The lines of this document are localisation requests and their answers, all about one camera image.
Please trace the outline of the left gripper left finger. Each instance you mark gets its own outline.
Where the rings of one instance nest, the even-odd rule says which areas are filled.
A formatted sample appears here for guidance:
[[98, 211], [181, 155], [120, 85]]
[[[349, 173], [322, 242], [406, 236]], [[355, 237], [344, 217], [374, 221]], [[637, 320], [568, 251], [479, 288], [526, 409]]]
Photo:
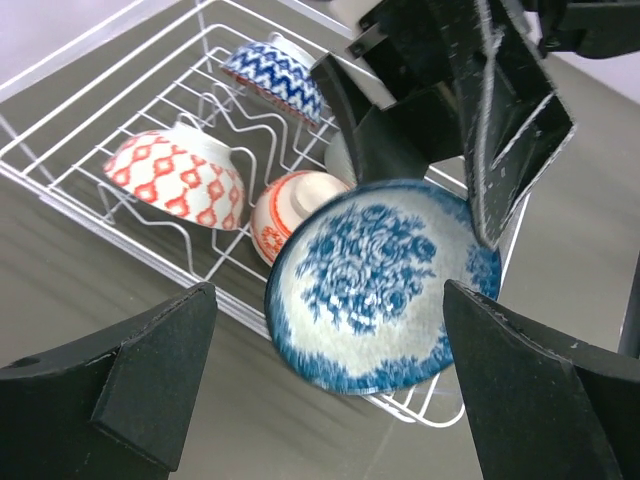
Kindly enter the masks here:
[[166, 479], [178, 469], [214, 332], [216, 288], [1, 369], [4, 479]]

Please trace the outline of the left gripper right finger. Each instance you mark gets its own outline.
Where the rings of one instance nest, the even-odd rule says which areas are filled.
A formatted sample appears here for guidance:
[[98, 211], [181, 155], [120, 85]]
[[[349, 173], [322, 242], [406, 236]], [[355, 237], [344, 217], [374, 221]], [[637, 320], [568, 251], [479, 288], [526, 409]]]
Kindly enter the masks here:
[[443, 313], [484, 478], [638, 478], [637, 359], [454, 280]]

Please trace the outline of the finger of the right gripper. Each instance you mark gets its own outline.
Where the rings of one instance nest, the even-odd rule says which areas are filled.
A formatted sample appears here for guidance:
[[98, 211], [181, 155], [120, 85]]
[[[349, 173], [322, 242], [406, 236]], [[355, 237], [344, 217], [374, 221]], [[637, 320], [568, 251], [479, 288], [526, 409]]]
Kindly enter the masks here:
[[457, 114], [437, 89], [381, 109], [330, 53], [316, 61], [311, 76], [341, 129], [359, 184], [421, 179], [431, 164], [460, 155]]
[[574, 132], [511, 6], [509, 1], [444, 4], [474, 230], [491, 249]]

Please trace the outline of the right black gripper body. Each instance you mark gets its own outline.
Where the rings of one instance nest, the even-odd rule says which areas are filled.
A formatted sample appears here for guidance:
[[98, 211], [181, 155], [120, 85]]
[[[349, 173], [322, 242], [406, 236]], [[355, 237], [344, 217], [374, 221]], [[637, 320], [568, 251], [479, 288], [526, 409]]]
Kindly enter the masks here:
[[480, 108], [478, 1], [379, 1], [357, 16], [355, 33], [347, 51], [396, 104], [426, 97], [454, 111]]

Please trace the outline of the red floral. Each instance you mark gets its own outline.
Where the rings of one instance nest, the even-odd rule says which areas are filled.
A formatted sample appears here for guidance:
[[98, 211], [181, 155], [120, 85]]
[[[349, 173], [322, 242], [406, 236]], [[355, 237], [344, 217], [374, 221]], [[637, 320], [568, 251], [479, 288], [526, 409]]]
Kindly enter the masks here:
[[257, 254], [271, 267], [295, 229], [348, 189], [338, 178], [312, 170], [292, 172], [272, 182], [259, 196], [250, 217]]

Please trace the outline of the orange red patterned bowl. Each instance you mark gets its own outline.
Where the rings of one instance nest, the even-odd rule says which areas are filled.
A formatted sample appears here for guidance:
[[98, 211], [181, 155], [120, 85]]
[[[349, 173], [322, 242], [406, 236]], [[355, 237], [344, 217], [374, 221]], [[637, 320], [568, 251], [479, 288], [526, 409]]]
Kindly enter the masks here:
[[311, 77], [315, 58], [280, 32], [239, 47], [222, 71], [311, 127], [321, 123], [323, 96]]

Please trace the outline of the dark blue bottom bowl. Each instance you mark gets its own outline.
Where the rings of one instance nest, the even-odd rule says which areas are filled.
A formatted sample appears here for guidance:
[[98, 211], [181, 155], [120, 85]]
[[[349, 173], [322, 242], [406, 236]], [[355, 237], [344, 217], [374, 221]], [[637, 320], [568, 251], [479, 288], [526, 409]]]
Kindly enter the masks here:
[[304, 380], [337, 394], [392, 392], [453, 362], [445, 283], [496, 298], [502, 270], [462, 198], [424, 180], [379, 181], [337, 196], [293, 232], [264, 313], [275, 350]]

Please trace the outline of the red patterned white bowl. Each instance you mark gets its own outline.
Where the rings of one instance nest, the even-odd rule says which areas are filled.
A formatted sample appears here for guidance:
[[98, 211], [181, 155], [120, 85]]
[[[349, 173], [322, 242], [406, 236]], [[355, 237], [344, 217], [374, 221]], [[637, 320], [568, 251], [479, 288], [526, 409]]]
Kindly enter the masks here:
[[178, 120], [168, 129], [136, 134], [104, 164], [107, 178], [169, 215], [211, 229], [240, 227], [246, 189], [232, 149]]

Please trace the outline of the pale green bowl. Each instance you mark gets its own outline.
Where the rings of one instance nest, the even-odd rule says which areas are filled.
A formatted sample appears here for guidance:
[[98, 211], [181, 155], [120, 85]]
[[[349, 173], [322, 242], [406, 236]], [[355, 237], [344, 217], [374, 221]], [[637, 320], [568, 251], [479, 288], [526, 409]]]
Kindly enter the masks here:
[[349, 187], [357, 184], [349, 152], [340, 131], [331, 139], [324, 152], [324, 164], [329, 174], [340, 179]]

